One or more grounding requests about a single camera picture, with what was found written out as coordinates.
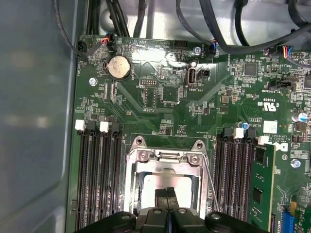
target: capacitor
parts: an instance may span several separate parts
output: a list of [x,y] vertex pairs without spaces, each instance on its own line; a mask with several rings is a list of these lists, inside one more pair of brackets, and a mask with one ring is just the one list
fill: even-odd
[[247,122],[242,122],[242,121],[240,121],[240,122],[238,123],[238,127],[239,127],[239,128],[242,128],[242,129],[244,129],[244,130],[248,130],[249,124],[248,124]]
[[131,74],[131,63],[126,57],[116,55],[108,61],[107,69],[112,79],[123,81]]
[[192,53],[193,55],[200,56],[202,53],[202,49],[200,47],[194,47]]
[[308,116],[306,113],[301,113],[301,112],[295,112],[292,115],[292,120],[294,122],[306,122],[308,119]]

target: white connector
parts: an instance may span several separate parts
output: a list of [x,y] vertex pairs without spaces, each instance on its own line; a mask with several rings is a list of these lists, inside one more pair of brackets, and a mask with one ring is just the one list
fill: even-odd
[[269,144],[269,136],[259,136],[258,145]]
[[101,121],[100,125],[99,125],[99,131],[100,132],[104,132],[107,133],[109,130],[109,122],[107,121]]
[[84,122],[84,120],[76,120],[74,128],[78,131],[84,131],[86,128],[86,123]]
[[234,139],[244,138],[244,129],[242,129],[242,128],[235,128],[232,135],[233,135]]

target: electrolytic capacitor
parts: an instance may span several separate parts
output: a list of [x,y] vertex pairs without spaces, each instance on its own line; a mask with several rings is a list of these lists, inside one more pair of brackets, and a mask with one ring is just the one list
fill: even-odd
[[248,128],[249,128],[249,124],[247,123],[247,122],[239,122],[238,123],[238,127],[239,128],[242,128],[242,129],[244,129],[244,130],[248,130]]
[[308,119],[308,116],[306,113],[301,113],[301,112],[295,112],[292,115],[292,120],[294,122],[306,122]]

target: blue connector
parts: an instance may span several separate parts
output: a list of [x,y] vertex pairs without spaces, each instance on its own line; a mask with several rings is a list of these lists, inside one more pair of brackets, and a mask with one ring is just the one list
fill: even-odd
[[282,233],[294,233],[294,220],[295,218],[291,216],[291,213],[284,211],[282,213]]

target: white label sticker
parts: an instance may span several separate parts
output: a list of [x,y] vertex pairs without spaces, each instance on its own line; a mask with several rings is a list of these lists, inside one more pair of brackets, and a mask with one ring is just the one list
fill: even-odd
[[263,133],[277,134],[277,121],[263,121]]

